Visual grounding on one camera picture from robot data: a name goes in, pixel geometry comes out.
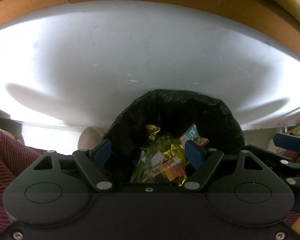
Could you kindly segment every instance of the trash bin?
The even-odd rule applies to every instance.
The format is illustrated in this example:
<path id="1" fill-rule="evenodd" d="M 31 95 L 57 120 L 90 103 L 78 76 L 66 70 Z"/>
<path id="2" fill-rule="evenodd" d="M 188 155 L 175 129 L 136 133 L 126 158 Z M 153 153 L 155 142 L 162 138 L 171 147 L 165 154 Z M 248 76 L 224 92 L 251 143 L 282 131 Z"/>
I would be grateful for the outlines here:
<path id="1" fill-rule="evenodd" d="M 112 143 L 112 154 L 102 172 L 112 182 L 129 182 L 140 147 L 148 140 L 147 124 L 174 138 L 195 124 L 199 135 L 209 139 L 206 148 L 227 155 L 237 155 L 245 147 L 240 125 L 222 100 L 191 91 L 154 90 L 136 99 L 104 135 Z"/>

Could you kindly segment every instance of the candy wrapper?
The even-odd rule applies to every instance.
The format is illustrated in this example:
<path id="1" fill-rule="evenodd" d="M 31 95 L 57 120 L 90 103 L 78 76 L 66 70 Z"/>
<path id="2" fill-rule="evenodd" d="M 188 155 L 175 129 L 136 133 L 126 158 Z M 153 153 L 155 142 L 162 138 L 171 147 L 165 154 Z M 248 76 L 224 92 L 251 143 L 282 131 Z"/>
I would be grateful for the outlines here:
<path id="1" fill-rule="evenodd" d="M 147 148 L 142 148 L 139 162 L 130 182 L 133 183 L 171 183 L 180 186 L 186 181 L 186 157 L 180 139 L 170 134 L 158 136 L 159 127 L 146 125 L 149 139 Z"/>
<path id="2" fill-rule="evenodd" d="M 180 137 L 183 149 L 185 148 L 185 143 L 187 140 L 192 140 L 201 147 L 209 142 L 209 139 L 200 137 L 195 124 L 191 125 L 189 129 Z"/>

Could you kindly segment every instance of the white panel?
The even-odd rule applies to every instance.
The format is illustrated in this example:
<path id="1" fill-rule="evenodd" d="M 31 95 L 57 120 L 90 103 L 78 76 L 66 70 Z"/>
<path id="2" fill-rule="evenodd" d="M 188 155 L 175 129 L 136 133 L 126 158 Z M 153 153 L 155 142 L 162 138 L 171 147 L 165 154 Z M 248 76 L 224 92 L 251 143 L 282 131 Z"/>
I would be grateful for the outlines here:
<path id="1" fill-rule="evenodd" d="M 300 111 L 294 82 L 300 58 L 283 45 L 179 6 L 86 2 L 0 27 L 0 109 L 24 122 L 108 127 L 163 88 L 222 99 L 243 129 L 277 127 Z"/>

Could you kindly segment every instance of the metal bolt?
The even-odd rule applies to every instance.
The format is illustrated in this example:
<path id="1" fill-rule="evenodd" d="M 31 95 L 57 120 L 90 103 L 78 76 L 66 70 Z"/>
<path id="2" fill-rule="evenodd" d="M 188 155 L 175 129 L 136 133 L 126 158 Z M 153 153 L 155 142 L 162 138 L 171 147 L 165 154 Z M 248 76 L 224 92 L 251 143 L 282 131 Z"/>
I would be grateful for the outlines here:
<path id="1" fill-rule="evenodd" d="M 200 184 L 195 181 L 189 181 L 189 182 L 185 183 L 186 189 L 195 190 L 195 189 L 198 189 L 199 187 L 200 187 Z"/>
<path id="2" fill-rule="evenodd" d="M 275 235 L 275 240 L 283 240 L 286 237 L 286 234 L 284 232 L 278 232 Z"/>
<path id="3" fill-rule="evenodd" d="M 98 189 L 110 189 L 112 187 L 112 183 L 108 181 L 102 181 L 97 184 Z"/>
<path id="4" fill-rule="evenodd" d="M 12 234 L 13 239 L 15 240 L 22 240 L 23 239 L 23 234 L 21 234 L 20 232 L 14 232 Z"/>
<path id="5" fill-rule="evenodd" d="M 296 180 L 293 179 L 293 178 L 287 178 L 287 182 L 290 184 L 290 185 L 294 185 L 296 183 Z"/>

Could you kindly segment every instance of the scuff mark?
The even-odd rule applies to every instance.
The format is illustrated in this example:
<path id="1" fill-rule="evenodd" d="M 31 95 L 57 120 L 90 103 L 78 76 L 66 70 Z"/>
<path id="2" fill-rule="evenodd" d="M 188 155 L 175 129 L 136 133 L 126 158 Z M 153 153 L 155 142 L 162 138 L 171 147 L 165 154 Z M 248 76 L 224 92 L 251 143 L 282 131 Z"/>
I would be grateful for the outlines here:
<path id="1" fill-rule="evenodd" d="M 245 73 L 247 73 L 247 75 L 249 76 L 249 78 L 251 78 L 251 76 L 249 75 L 249 73 L 247 71 L 245 71 L 243 68 L 239 67 L 239 65 L 237 65 L 238 68 L 240 68 L 241 70 L 243 70 Z"/>

